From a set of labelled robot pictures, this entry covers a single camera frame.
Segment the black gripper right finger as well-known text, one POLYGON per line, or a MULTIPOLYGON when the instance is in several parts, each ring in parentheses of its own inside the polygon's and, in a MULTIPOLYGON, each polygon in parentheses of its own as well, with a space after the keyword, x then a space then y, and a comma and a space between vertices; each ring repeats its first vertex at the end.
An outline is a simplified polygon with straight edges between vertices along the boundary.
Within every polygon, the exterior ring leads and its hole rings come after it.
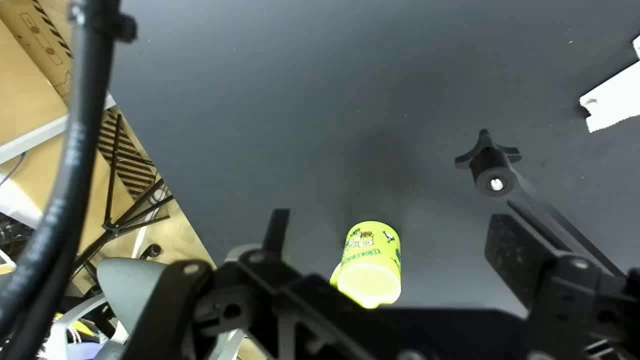
POLYGON ((527 360, 640 360, 638 269, 617 272, 516 214, 493 214, 485 256, 528 309, 527 360))

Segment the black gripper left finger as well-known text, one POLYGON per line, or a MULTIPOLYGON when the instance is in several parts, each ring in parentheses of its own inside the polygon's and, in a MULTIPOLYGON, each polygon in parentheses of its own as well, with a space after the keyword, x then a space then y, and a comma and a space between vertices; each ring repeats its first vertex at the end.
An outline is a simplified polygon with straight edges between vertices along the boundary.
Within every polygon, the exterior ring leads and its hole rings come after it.
POLYGON ((274 360, 375 360, 362 328, 348 322, 357 303, 323 276, 303 276, 283 260, 288 220, 288 209, 274 209, 264 242, 237 261, 167 265, 125 360, 208 360, 233 329, 274 360))

